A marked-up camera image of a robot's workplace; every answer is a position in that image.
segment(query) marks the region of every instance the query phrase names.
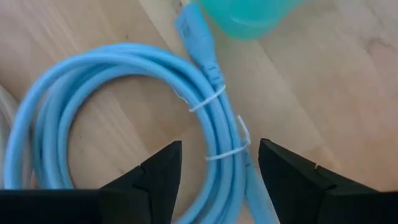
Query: usb cable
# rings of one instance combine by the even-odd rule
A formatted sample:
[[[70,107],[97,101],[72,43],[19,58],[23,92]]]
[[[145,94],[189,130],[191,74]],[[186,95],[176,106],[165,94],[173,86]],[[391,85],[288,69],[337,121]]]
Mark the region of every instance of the usb cable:
[[[22,187],[23,139],[34,111],[45,96],[34,124],[33,165],[43,189],[71,189],[67,164],[68,132],[86,97],[102,84],[127,75],[147,75],[170,85],[194,108],[224,86],[210,30],[197,3],[184,5],[175,26],[199,66],[144,44],[106,45],[72,56],[46,71],[30,88],[16,114],[4,165],[7,189]],[[223,91],[195,111],[203,128],[207,154],[214,157],[242,147],[235,115]],[[207,163],[199,196],[177,223],[234,223],[246,199],[256,223],[274,223],[264,183],[246,151]]]

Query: cable connector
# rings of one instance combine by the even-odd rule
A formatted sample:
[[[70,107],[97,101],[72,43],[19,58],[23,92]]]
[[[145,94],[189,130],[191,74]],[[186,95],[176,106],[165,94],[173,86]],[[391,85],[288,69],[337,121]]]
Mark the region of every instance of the cable connector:
[[[213,87],[224,84],[224,78],[216,59],[213,36],[200,6],[196,2],[181,0],[174,26],[191,58],[207,76]]]

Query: teal cup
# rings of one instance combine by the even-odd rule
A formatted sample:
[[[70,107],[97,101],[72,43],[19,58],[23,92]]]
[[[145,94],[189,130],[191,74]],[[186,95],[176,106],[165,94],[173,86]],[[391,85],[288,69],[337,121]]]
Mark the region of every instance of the teal cup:
[[[199,0],[227,34],[255,39],[272,29],[304,0]]]

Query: coiled cable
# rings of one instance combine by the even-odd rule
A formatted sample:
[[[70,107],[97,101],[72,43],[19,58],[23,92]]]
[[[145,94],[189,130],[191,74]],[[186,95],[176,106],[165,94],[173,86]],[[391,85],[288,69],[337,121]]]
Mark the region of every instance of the coiled cable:
[[[188,61],[171,53],[142,44],[114,44],[72,56],[45,72],[31,87],[16,114],[4,165],[4,185],[20,189],[24,141],[35,109],[46,91],[34,125],[34,170],[44,189],[73,188],[67,163],[68,132],[73,117],[86,97],[102,84],[127,75],[148,75],[170,85],[193,108],[215,94],[206,75]],[[217,99],[196,110],[203,128],[208,156],[242,146],[228,97]],[[242,152],[209,161],[206,179],[193,205],[178,223],[233,223],[244,202],[258,223],[271,223],[262,180],[248,153]]]

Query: cable tie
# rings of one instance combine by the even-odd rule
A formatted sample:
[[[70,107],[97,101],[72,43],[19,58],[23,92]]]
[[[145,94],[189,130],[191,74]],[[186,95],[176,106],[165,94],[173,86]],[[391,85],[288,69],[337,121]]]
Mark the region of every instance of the cable tie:
[[[244,144],[244,146],[239,147],[237,149],[233,149],[233,150],[225,152],[225,153],[222,153],[220,155],[207,157],[206,161],[215,161],[215,160],[218,160],[218,159],[224,159],[225,157],[232,156],[232,155],[235,155],[235,154],[237,154],[239,152],[245,151],[245,150],[247,150],[248,146],[250,146],[251,140],[250,140],[250,133],[249,133],[248,127],[244,123],[241,115],[238,115],[237,119],[238,119],[238,121],[239,121],[239,123],[240,123],[240,125],[241,125],[241,127],[243,129],[244,135],[245,135],[245,144]]]
[[[198,105],[194,106],[193,108],[189,109],[189,112],[195,112],[196,110],[206,106],[208,103],[212,102],[215,98],[220,96],[224,91],[225,91],[226,86],[223,85],[213,96],[210,96],[209,98],[203,100],[201,103]]]

